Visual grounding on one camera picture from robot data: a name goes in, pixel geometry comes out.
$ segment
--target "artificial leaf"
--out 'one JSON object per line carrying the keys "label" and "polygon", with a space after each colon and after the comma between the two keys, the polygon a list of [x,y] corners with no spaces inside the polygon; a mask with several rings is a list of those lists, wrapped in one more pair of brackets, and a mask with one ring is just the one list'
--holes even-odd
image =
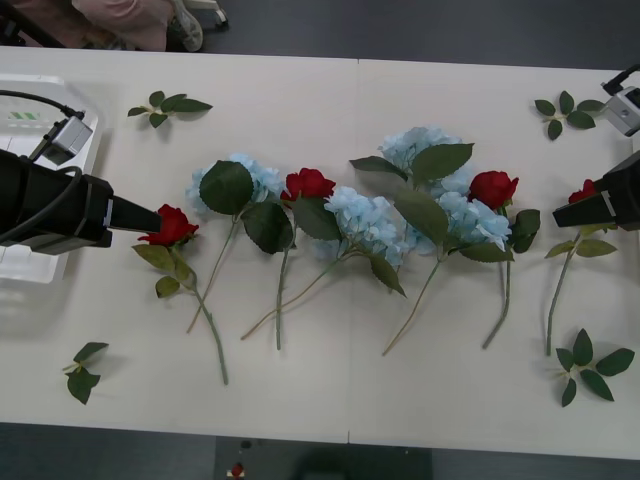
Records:
{"label": "artificial leaf", "polygon": [[131,247],[148,263],[159,270],[173,272],[175,263],[167,247],[163,245],[134,245]]}
{"label": "artificial leaf", "polygon": [[569,379],[567,383],[567,388],[564,389],[564,393],[562,394],[562,407],[566,407],[573,399],[576,398],[576,381],[573,378]]}
{"label": "artificial leaf", "polygon": [[304,233],[317,240],[341,240],[336,216],[325,210],[322,198],[299,197],[291,203],[293,217]]}
{"label": "artificial leaf", "polygon": [[136,117],[147,112],[148,110],[144,107],[133,107],[131,110],[129,110],[129,113],[127,113],[127,117]]}
{"label": "artificial leaf", "polygon": [[600,113],[604,109],[604,103],[599,100],[584,100],[578,104],[581,112]]}
{"label": "artificial leaf", "polygon": [[382,157],[366,157],[357,160],[349,160],[353,168],[365,172],[386,172],[393,173],[402,178],[405,182],[409,179],[406,173],[396,167],[393,163],[388,162]]}
{"label": "artificial leaf", "polygon": [[467,163],[473,153],[473,143],[434,145],[422,150],[411,165],[416,185],[451,175]]}
{"label": "artificial leaf", "polygon": [[199,102],[198,100],[193,100],[191,98],[183,98],[178,100],[173,106],[174,112],[179,113],[197,113],[197,112],[205,112],[207,110],[211,110],[213,106],[208,103]]}
{"label": "artificial leaf", "polygon": [[573,361],[576,365],[584,367],[593,360],[593,345],[587,331],[583,328],[578,332],[576,341],[573,343]]}
{"label": "artificial leaf", "polygon": [[581,257],[601,257],[603,255],[609,255],[610,253],[618,250],[604,240],[597,240],[595,238],[585,238],[578,244],[576,253]]}
{"label": "artificial leaf", "polygon": [[560,111],[563,115],[568,115],[573,111],[573,107],[575,106],[575,101],[573,97],[569,95],[569,92],[566,90],[560,94]]}
{"label": "artificial leaf", "polygon": [[156,282],[156,295],[158,298],[167,298],[180,290],[180,282],[173,277],[162,277]]}
{"label": "artificial leaf", "polygon": [[98,353],[103,348],[107,348],[109,346],[108,343],[100,343],[100,342],[89,342],[82,349],[76,353],[76,356],[73,357],[73,361],[76,363],[86,362],[89,360],[89,357],[94,353]]}
{"label": "artificial leaf", "polygon": [[635,355],[636,354],[628,348],[620,348],[600,360],[596,364],[596,370],[600,375],[613,377],[629,368]]}
{"label": "artificial leaf", "polygon": [[536,108],[538,111],[547,116],[552,117],[556,114],[556,107],[553,106],[553,103],[547,100],[536,100]]}
{"label": "artificial leaf", "polygon": [[562,133],[562,123],[559,120],[551,120],[549,122],[549,127],[547,128],[547,135],[549,135],[549,140],[555,140]]}
{"label": "artificial leaf", "polygon": [[428,194],[401,190],[396,196],[395,207],[410,225],[433,243],[441,245],[444,242],[449,220],[442,207]]}
{"label": "artificial leaf", "polygon": [[395,290],[403,297],[406,297],[404,290],[400,285],[400,281],[398,280],[398,274],[396,273],[395,268],[393,268],[381,255],[374,254],[368,255],[368,257],[371,262],[371,271],[376,278],[387,287]]}
{"label": "artificial leaf", "polygon": [[571,250],[573,250],[573,247],[575,246],[576,244],[573,242],[573,240],[559,243],[558,245],[553,247],[551,250],[549,250],[549,253],[547,253],[547,255],[544,258],[552,258],[557,255],[560,255],[561,253],[570,252]]}
{"label": "artificial leaf", "polygon": [[558,355],[558,360],[562,368],[570,372],[571,367],[573,367],[573,353],[566,348],[556,348],[556,355]]}
{"label": "artificial leaf", "polygon": [[164,113],[152,113],[149,115],[149,123],[153,128],[158,128],[167,118],[169,117]]}
{"label": "artificial leaf", "polygon": [[149,96],[149,103],[154,108],[158,108],[163,100],[164,100],[164,92],[163,91],[153,92]]}
{"label": "artificial leaf", "polygon": [[277,203],[257,203],[241,218],[249,238],[265,253],[283,252],[293,241],[291,222]]}
{"label": "artificial leaf", "polygon": [[596,122],[593,121],[593,118],[588,113],[581,112],[576,110],[575,112],[571,112],[567,116],[567,122],[569,125],[580,128],[582,130],[588,130],[596,126]]}
{"label": "artificial leaf", "polygon": [[238,162],[218,161],[200,182],[200,198],[214,212],[237,215],[253,195],[249,171]]}
{"label": "artificial leaf", "polygon": [[511,249],[507,247],[503,252],[495,243],[477,243],[461,248],[459,252],[463,257],[476,262],[513,262]]}
{"label": "artificial leaf", "polygon": [[589,390],[598,395],[600,398],[604,398],[605,400],[609,400],[613,402],[613,395],[611,394],[611,390],[607,386],[607,382],[604,381],[599,374],[594,372],[593,370],[582,370],[580,372],[580,377],[586,383]]}
{"label": "artificial leaf", "polygon": [[162,110],[165,113],[173,112],[173,109],[175,108],[176,103],[178,103],[180,100],[182,100],[186,96],[187,96],[186,93],[178,93],[177,95],[172,95],[171,97],[166,98],[160,104],[160,110]]}
{"label": "artificial leaf", "polygon": [[86,405],[91,396],[91,389],[100,381],[100,375],[92,375],[89,371],[80,367],[73,372],[65,373],[67,377],[67,388],[69,393]]}

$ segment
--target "white table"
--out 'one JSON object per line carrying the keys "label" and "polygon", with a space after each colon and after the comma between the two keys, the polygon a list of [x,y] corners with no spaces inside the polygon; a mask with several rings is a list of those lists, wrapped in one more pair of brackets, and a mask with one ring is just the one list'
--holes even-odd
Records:
{"label": "white table", "polygon": [[[227,354],[227,388],[206,325],[184,334],[193,299],[155,299],[156,274],[129,248],[136,235],[120,233],[111,249],[72,257],[57,288],[0,284],[0,421],[640,458],[640,368],[609,382],[615,403],[580,388],[563,410],[548,371],[557,361],[542,355],[561,263],[543,256],[573,236],[554,227],[550,211],[584,178],[626,158],[631,143],[602,120],[551,144],[530,105],[562,89],[604,99],[598,85],[611,72],[24,49],[1,49],[0,60],[6,72],[60,75],[96,97],[113,130],[94,173],[150,208],[184,206],[191,171],[238,151],[285,174],[317,167],[339,183],[388,192],[388,182],[356,175],[347,160],[374,154],[385,135],[439,124],[476,142],[479,170],[521,177],[517,208],[544,212],[531,253],[514,266],[510,318],[489,351],[480,345],[501,308],[497,268],[464,259],[438,274],[420,318],[384,359],[432,259],[416,258],[403,271],[409,301],[388,295],[354,262],[285,315],[282,353],[271,326],[240,342],[273,304],[280,263],[240,236],[208,300]],[[165,131],[126,118],[157,89],[215,108]],[[226,229],[224,220],[202,227],[190,252],[201,276]],[[573,262],[556,313],[557,346],[585,327],[596,354],[640,350],[637,236],[608,237],[621,254]],[[322,268],[305,252],[301,242],[285,295]],[[111,347],[83,407],[59,368],[90,340]]]}

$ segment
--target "artificial flower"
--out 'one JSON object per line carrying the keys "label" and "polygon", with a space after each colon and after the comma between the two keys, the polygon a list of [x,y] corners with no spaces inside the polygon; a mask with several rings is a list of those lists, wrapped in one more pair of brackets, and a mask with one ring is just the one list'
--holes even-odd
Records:
{"label": "artificial flower", "polygon": [[183,245],[194,237],[199,228],[198,225],[190,224],[187,216],[179,208],[164,204],[158,213],[162,216],[160,233],[150,233],[138,238],[138,240],[149,242],[150,245],[164,245],[165,247]]}
{"label": "artificial flower", "polygon": [[483,172],[476,175],[469,187],[469,200],[478,199],[491,210],[497,210],[511,200],[518,186],[505,172]]}

